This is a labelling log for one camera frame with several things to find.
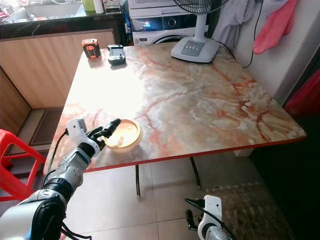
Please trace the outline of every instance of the door mat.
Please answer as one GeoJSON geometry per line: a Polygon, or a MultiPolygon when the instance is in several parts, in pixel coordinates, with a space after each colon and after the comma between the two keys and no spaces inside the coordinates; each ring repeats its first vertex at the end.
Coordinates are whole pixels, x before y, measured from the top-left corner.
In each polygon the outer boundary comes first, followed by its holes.
{"type": "Polygon", "coordinates": [[[48,145],[52,143],[61,117],[63,107],[44,110],[40,122],[29,142],[30,146],[48,145]]]}
{"type": "Polygon", "coordinates": [[[206,193],[221,198],[222,220],[240,240],[294,240],[287,220],[261,182],[220,186],[206,193]]]}

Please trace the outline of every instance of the sink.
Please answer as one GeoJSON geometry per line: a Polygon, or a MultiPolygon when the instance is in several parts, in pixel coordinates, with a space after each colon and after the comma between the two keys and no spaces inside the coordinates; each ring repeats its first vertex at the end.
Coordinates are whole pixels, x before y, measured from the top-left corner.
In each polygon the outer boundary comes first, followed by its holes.
{"type": "Polygon", "coordinates": [[[80,7],[83,6],[81,2],[63,5],[34,5],[26,6],[19,9],[15,14],[5,18],[3,21],[18,22],[22,19],[33,18],[53,18],[53,17],[67,17],[73,16],[77,13],[80,7]]]}

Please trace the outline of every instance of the robotic arm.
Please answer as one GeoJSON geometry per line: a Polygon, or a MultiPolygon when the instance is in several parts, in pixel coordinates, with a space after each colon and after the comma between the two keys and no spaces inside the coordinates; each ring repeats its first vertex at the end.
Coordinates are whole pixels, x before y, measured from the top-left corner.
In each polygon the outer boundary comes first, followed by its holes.
{"type": "Polygon", "coordinates": [[[61,235],[67,204],[77,187],[91,158],[99,154],[105,142],[120,124],[116,119],[105,128],[87,132],[83,118],[67,123],[67,132],[78,145],[45,177],[42,189],[34,192],[18,205],[9,208],[0,218],[0,239],[58,240],[61,235]]]}

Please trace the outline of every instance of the electric fan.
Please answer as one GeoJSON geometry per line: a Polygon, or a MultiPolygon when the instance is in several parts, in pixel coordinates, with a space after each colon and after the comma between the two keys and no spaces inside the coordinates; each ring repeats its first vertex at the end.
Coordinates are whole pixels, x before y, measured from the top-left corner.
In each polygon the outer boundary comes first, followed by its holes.
{"type": "Polygon", "coordinates": [[[182,38],[171,50],[171,56],[190,62],[209,63],[220,44],[205,37],[207,14],[221,8],[228,0],[174,0],[183,10],[196,15],[194,36],[182,38]]]}

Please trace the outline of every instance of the metal table leg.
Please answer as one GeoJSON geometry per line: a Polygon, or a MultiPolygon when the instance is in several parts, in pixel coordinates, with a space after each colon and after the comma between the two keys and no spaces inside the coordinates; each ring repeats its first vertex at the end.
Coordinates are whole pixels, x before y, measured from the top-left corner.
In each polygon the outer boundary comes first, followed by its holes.
{"type": "Polygon", "coordinates": [[[200,184],[199,173],[198,173],[198,170],[197,170],[197,167],[196,167],[195,160],[194,160],[193,156],[190,157],[190,161],[191,161],[191,164],[192,164],[192,168],[193,168],[193,172],[194,172],[194,176],[195,176],[195,180],[196,180],[196,185],[198,186],[198,189],[200,189],[201,188],[201,184],[200,184]]]}
{"type": "Polygon", "coordinates": [[[139,165],[135,165],[135,188],[136,195],[140,197],[139,165]]]}

